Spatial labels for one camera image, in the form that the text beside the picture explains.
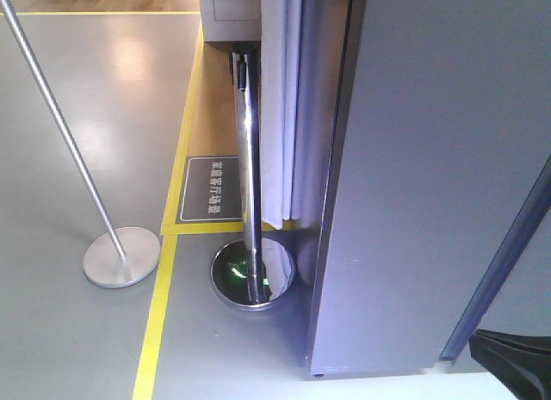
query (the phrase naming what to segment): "stanchion base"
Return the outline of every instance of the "stanchion base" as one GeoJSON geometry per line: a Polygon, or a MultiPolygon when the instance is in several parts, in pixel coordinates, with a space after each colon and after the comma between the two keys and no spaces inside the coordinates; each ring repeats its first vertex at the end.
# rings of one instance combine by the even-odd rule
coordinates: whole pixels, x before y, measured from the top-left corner
{"type": "Polygon", "coordinates": [[[293,282],[296,271],[293,259],[283,245],[268,238],[262,238],[262,259],[266,270],[264,286],[269,296],[268,302],[257,304],[249,298],[243,241],[225,245],[214,258],[211,280],[219,297],[245,311],[265,310],[278,302],[293,282]]]}
{"type": "Polygon", "coordinates": [[[136,226],[118,228],[127,253],[121,262],[110,236],[105,233],[84,254],[86,278],[101,288],[122,288],[143,280],[157,266],[161,246],[152,232],[136,226]]]}

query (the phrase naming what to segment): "white curtain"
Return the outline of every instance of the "white curtain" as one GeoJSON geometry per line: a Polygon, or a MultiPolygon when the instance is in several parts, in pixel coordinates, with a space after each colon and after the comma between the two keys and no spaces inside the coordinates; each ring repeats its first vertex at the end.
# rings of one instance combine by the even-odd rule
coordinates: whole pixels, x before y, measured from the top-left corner
{"type": "Polygon", "coordinates": [[[263,221],[291,218],[302,0],[261,0],[260,163],[263,221]]]}

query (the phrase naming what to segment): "gray wall panel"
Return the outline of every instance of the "gray wall panel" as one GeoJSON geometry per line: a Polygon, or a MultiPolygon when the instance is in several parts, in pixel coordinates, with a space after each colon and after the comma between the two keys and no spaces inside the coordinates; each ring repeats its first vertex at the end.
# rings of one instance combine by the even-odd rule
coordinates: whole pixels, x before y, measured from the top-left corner
{"type": "MultiPolygon", "coordinates": [[[[297,269],[310,296],[318,261],[348,4],[349,0],[303,0],[293,213],[300,215],[300,229],[295,232],[297,269]]],[[[304,311],[307,317],[314,315],[313,331],[317,310],[311,311],[311,299],[304,300],[304,311]]],[[[313,337],[308,341],[310,351],[313,337]]]]}
{"type": "Polygon", "coordinates": [[[551,0],[368,0],[312,371],[431,367],[551,151],[551,0]]]}
{"type": "Polygon", "coordinates": [[[260,40],[260,15],[260,0],[201,0],[205,41],[260,40]]]}
{"type": "MultiPolygon", "coordinates": [[[[517,265],[482,318],[480,329],[517,335],[551,335],[551,213],[548,212],[517,265]]],[[[457,371],[480,368],[468,348],[457,371]]]]}

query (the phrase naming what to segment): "yellow floor line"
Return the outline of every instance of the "yellow floor line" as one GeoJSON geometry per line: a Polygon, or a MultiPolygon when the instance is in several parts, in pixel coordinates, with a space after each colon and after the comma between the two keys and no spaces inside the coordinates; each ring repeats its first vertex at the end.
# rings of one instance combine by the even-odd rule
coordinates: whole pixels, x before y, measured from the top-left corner
{"type": "MultiPolygon", "coordinates": [[[[188,96],[184,106],[183,127],[180,131],[180,138],[176,148],[176,159],[172,170],[166,209],[164,211],[164,220],[168,221],[176,221],[179,189],[182,186],[183,178],[183,164],[188,151],[189,131],[195,114],[195,101],[199,89],[202,48],[203,37],[201,26],[199,26],[194,63],[191,78],[189,80],[188,96]]],[[[138,372],[134,383],[133,400],[151,400],[153,396],[155,378],[157,376],[158,356],[163,340],[164,319],[166,317],[166,308],[169,300],[170,282],[172,280],[172,270],[176,258],[177,241],[178,237],[176,235],[164,234],[157,279],[155,280],[155,287],[153,288],[152,304],[149,310],[144,343],[139,357],[138,372]]]]}
{"type": "Polygon", "coordinates": [[[176,235],[166,236],[163,239],[152,305],[149,309],[149,318],[145,328],[144,345],[139,357],[133,400],[151,400],[153,396],[177,242],[178,237],[176,235]]]}
{"type": "MultiPolygon", "coordinates": [[[[283,221],[283,231],[292,231],[295,229],[294,221],[283,221]]],[[[263,224],[262,231],[276,231],[268,224],[263,224]]],[[[184,234],[216,234],[222,232],[243,232],[242,222],[206,222],[194,224],[172,224],[163,225],[161,233],[163,235],[184,235],[184,234]]]]}
{"type": "Polygon", "coordinates": [[[21,11],[17,15],[200,15],[200,11],[21,11]]]}
{"type": "Polygon", "coordinates": [[[176,223],[178,203],[180,202],[180,191],[182,189],[186,157],[188,155],[189,135],[191,134],[191,127],[193,125],[197,98],[199,95],[202,56],[203,35],[202,29],[199,28],[193,69],[191,71],[191,78],[189,79],[188,96],[186,98],[186,104],[183,110],[182,128],[178,138],[176,157],[174,159],[174,166],[172,167],[172,177],[170,178],[169,193],[166,199],[166,208],[164,209],[163,225],[173,225],[176,223]]]}

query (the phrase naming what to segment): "chrome pole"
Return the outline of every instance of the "chrome pole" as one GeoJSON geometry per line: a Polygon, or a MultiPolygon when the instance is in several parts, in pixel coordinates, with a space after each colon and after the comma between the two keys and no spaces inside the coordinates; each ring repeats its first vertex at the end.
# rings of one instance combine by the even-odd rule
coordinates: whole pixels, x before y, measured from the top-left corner
{"type": "Polygon", "coordinates": [[[58,129],[61,132],[61,136],[63,136],[63,140],[65,141],[65,144],[69,148],[69,151],[71,152],[71,155],[75,163],[77,164],[78,170],[80,171],[80,175],[83,177],[84,183],[86,184],[86,187],[90,192],[90,195],[92,195],[92,199],[96,203],[97,210],[102,215],[103,223],[107,227],[107,231],[109,233],[109,236],[111,237],[111,240],[113,241],[113,245],[116,248],[117,254],[119,254],[119,257],[123,262],[126,259],[126,253],[124,248],[122,248],[121,240],[117,236],[117,233],[113,228],[113,224],[111,224],[111,220],[109,219],[107,211],[105,210],[105,206],[103,205],[102,198],[100,197],[100,194],[97,192],[96,184],[94,183],[94,181],[92,180],[92,177],[90,176],[90,172],[86,167],[86,163],[84,162],[83,156],[78,150],[78,146],[75,142],[75,139],[72,137],[71,131],[69,130],[69,127],[65,122],[65,118],[61,113],[61,110],[59,109],[59,106],[55,100],[55,97],[53,96],[52,90],[50,89],[50,85],[48,84],[46,78],[44,77],[44,73],[40,68],[40,65],[38,63],[38,60],[36,59],[36,56],[34,56],[33,48],[30,46],[28,42],[27,35],[25,35],[25,32],[23,31],[23,28],[21,26],[21,23],[19,22],[19,19],[11,4],[11,1],[0,0],[0,4],[2,4],[2,11],[9,24],[9,28],[11,29],[11,32],[13,33],[15,40],[17,41],[17,44],[21,48],[23,56],[27,61],[28,67],[33,73],[34,80],[38,84],[38,87],[40,88],[40,92],[42,96],[44,96],[44,100],[46,101],[46,104],[50,108],[50,112],[52,113],[55,123],[58,125],[58,129]]]}
{"type": "Polygon", "coordinates": [[[103,288],[131,286],[143,280],[157,266],[160,254],[158,238],[144,228],[135,226],[127,226],[117,230],[113,228],[96,184],[88,171],[75,139],[72,137],[10,0],[0,0],[0,4],[9,28],[21,48],[28,67],[33,73],[34,80],[38,84],[42,96],[44,96],[61,136],[67,148],[69,148],[78,171],[83,177],[84,183],[107,228],[107,234],[97,238],[86,250],[84,254],[84,273],[90,282],[103,288]]]}
{"type": "Polygon", "coordinates": [[[260,127],[258,58],[254,48],[232,51],[233,97],[237,117],[243,242],[251,301],[266,301],[263,286],[262,219],[260,209],[260,127]]]}
{"type": "Polygon", "coordinates": [[[219,251],[211,274],[214,289],[225,301],[243,310],[258,311],[269,308],[288,290],[295,268],[280,243],[262,237],[258,50],[251,43],[238,44],[230,56],[243,240],[229,243],[219,251]]]}

